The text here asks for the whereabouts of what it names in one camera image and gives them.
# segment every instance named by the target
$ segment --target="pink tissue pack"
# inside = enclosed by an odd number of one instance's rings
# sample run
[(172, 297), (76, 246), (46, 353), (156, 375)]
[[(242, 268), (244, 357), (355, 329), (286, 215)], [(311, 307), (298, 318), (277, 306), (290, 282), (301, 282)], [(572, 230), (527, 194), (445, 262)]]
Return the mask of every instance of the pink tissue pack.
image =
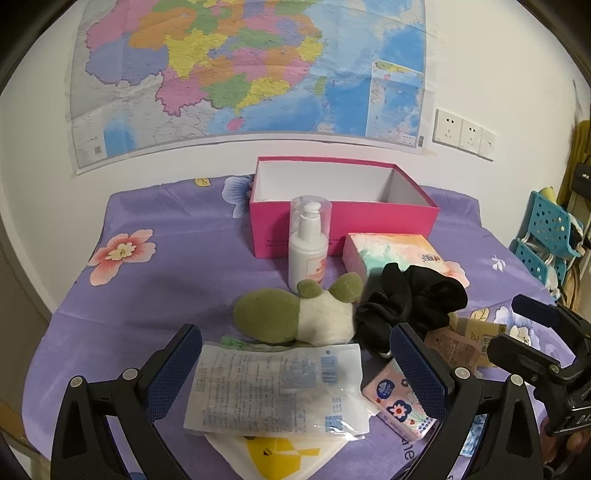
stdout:
[(422, 439), (437, 421), (427, 416), (395, 360), (362, 393), (379, 408), (377, 416), (409, 442)]

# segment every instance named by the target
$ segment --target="plush toy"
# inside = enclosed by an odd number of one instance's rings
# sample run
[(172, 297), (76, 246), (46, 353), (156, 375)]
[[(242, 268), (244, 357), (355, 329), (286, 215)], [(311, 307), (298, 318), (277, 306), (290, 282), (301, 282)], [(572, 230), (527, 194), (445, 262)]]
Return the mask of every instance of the plush toy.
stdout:
[(357, 273), (341, 275), (323, 290), (314, 280), (297, 284), (299, 297), (278, 288), (249, 292), (234, 307), (238, 329), (265, 343), (292, 340), (314, 346), (348, 343), (355, 334), (353, 302), (359, 301), (363, 282)]

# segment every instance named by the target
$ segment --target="light switch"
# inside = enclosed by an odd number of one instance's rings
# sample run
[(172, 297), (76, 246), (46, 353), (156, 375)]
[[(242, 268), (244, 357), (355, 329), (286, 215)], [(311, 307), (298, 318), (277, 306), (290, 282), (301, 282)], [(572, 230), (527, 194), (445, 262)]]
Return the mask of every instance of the light switch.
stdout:
[(493, 132), (483, 129), (478, 154), (487, 160), (494, 160), (495, 146), (496, 135)]

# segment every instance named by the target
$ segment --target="clear bottle cap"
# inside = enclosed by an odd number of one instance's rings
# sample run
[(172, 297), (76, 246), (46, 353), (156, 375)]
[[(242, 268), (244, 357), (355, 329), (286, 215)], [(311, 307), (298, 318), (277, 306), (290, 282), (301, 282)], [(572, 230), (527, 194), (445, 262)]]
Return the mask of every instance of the clear bottle cap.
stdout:
[(293, 233), (299, 232), (299, 237), (306, 239), (306, 236), (320, 231), (330, 238), (330, 215), (332, 204), (325, 198), (312, 195), (296, 197), (291, 201), (290, 210), (290, 237)]

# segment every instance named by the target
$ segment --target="yellow leaf print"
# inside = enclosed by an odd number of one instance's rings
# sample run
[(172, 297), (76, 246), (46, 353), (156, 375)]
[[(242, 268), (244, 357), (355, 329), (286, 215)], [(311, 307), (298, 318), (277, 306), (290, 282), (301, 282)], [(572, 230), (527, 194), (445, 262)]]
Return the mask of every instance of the yellow leaf print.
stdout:
[(472, 312), (472, 314), (470, 315), (470, 318), (474, 320), (482, 320), (484, 322), (488, 318), (488, 313), (488, 308), (474, 310), (474, 312)]
[(210, 187), (212, 186), (212, 183), (209, 181), (209, 179), (204, 177), (202, 179), (195, 179), (195, 185), (198, 187)]

